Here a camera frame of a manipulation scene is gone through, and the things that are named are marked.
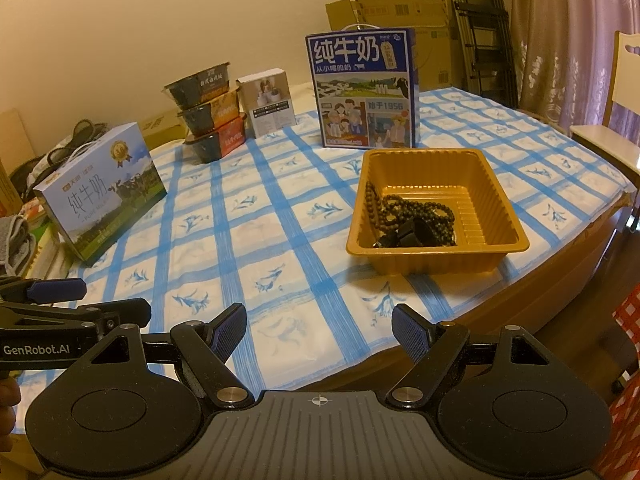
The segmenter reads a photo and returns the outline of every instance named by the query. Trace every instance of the silver bolt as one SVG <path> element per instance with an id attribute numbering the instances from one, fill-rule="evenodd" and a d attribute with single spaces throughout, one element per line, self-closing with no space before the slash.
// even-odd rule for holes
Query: silver bolt
<path id="1" fill-rule="evenodd" d="M 238 386 L 228 386 L 226 388 L 222 388 L 218 390 L 216 394 L 218 399 L 222 402 L 228 402 L 229 404 L 235 404 L 236 402 L 242 402 L 245 400 L 249 394 L 244 388 L 239 388 Z"/>
<path id="2" fill-rule="evenodd" d="M 393 390 L 391 396 L 398 402 L 409 404 L 411 402 L 418 402 L 418 400 L 422 398 L 422 392 L 418 388 L 403 386 L 402 388 Z"/>

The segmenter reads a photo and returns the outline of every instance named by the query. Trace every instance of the finger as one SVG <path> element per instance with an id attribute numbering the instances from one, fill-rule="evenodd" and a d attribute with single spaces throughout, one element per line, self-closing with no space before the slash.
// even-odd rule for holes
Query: finger
<path id="1" fill-rule="evenodd" d="M 8 435 L 13 431 L 14 426 L 14 409 L 7 406 L 0 408 L 0 435 Z"/>
<path id="2" fill-rule="evenodd" d="M 0 406 L 15 406 L 21 400 L 20 386 L 12 377 L 0 380 Z"/>
<path id="3" fill-rule="evenodd" d="M 9 435 L 0 436 L 0 453 L 8 453 L 14 446 L 14 441 Z"/>

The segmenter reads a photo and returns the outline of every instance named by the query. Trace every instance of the blue and white tablecloth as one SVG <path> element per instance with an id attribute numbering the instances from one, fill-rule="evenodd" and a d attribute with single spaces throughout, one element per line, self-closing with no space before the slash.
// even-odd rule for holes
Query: blue and white tablecloth
<path id="1" fill-rule="evenodd" d="M 182 144 L 154 150 L 168 195 L 92 268 L 72 270 L 87 283 L 83 303 L 145 298 L 148 330 L 164 332 L 240 301 L 250 328 L 228 366 L 254 393 L 295 388 L 395 345 L 396 303 L 432 320 L 464 314 L 634 190 L 603 159 L 525 114 L 456 89 L 425 92 L 420 102 L 421 145 L 481 148 L 528 251 L 482 274 L 376 274 L 345 251 L 362 152 L 322 148 L 309 112 L 212 164 L 198 164 Z M 175 377 L 172 367 L 151 369 Z M 58 373 L 23 375 L 18 432 L 31 399 Z"/>

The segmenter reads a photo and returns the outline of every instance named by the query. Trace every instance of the yellow plastic tray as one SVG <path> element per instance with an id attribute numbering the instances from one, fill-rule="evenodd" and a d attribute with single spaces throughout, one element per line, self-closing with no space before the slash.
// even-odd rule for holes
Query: yellow plastic tray
<path id="1" fill-rule="evenodd" d="M 381 196 L 440 202 L 455 215 L 455 247 L 375 249 L 382 233 L 367 215 L 367 181 Z M 347 252 L 367 256 L 381 274 L 445 274 L 495 269 L 529 240 L 480 150 L 370 150 L 365 152 Z"/>

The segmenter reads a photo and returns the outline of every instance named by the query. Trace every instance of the red and white checkered fabric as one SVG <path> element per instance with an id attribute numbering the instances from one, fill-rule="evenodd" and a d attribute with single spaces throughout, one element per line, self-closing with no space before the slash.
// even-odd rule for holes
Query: red and white checkered fabric
<path id="1" fill-rule="evenodd" d="M 616 309 L 613 317 L 636 345 L 640 359 L 640 285 Z M 596 470 L 605 480 L 640 480 L 640 373 L 609 411 L 613 427 Z"/>

